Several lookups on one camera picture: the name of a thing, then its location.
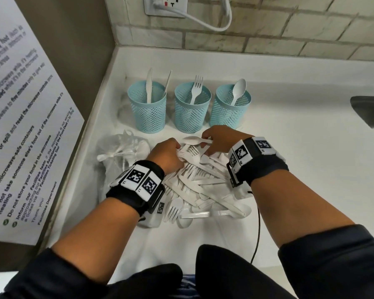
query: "left hand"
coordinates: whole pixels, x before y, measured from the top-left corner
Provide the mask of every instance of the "left hand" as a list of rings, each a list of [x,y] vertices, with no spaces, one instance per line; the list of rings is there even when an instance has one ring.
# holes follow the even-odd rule
[[[184,167],[184,162],[177,157],[177,149],[180,149],[180,144],[174,138],[170,138],[157,144],[147,160],[160,166],[165,175],[176,172]]]

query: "outlet cover plate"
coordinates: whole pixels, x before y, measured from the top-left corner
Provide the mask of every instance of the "outlet cover plate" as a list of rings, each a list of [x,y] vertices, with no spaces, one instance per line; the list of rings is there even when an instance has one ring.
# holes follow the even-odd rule
[[[187,7],[188,7],[188,0],[163,0],[164,5],[165,2],[167,2],[168,6],[171,6],[173,3],[173,7],[187,13]],[[184,18],[181,15],[178,15],[176,13],[172,13],[170,11],[166,10],[160,10],[154,8],[154,0],[144,0],[144,11],[146,15],[158,15],[162,17],[178,17],[178,18]]]

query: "pile of plastic cutlery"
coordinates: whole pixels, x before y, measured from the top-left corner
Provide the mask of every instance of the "pile of plastic cutlery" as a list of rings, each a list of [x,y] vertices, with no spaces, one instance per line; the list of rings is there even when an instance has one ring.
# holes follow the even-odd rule
[[[251,208],[234,197],[227,157],[218,153],[207,156],[201,142],[211,143],[196,136],[182,141],[177,152],[185,161],[183,169],[165,177],[165,222],[177,222],[180,228],[188,227],[195,218],[231,216],[241,219],[249,216]]]

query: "stainless steel sink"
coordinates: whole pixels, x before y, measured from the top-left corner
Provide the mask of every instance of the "stainless steel sink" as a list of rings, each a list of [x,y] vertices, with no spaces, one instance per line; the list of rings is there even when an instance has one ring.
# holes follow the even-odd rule
[[[374,96],[354,96],[352,108],[374,130]]]

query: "black cable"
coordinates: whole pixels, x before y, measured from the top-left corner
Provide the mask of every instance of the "black cable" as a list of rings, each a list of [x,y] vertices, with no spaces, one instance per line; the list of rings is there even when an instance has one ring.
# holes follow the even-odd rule
[[[256,241],[256,248],[255,248],[255,251],[254,251],[254,255],[252,256],[252,259],[251,259],[251,264],[252,262],[254,262],[254,258],[255,258],[255,255],[258,251],[258,246],[259,246],[259,239],[260,239],[260,212],[259,212],[259,208],[258,208],[258,221],[259,221],[259,224],[258,224],[258,240]]]

